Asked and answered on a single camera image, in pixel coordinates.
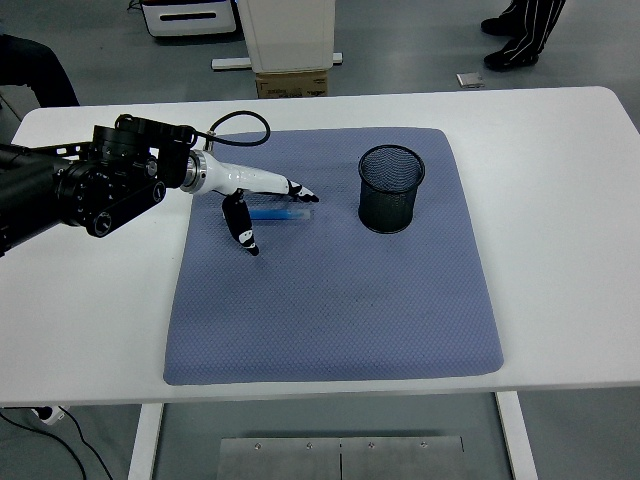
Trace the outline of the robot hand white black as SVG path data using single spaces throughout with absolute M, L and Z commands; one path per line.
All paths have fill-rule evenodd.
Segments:
M 305 186 L 280 174 L 248 166 L 224 163 L 210 153 L 198 155 L 198 194 L 216 192 L 224 196 L 222 213 L 233 239 L 251 255 L 257 256 L 252 221 L 244 193 L 284 195 L 303 202 L 318 202 L 319 198 Z

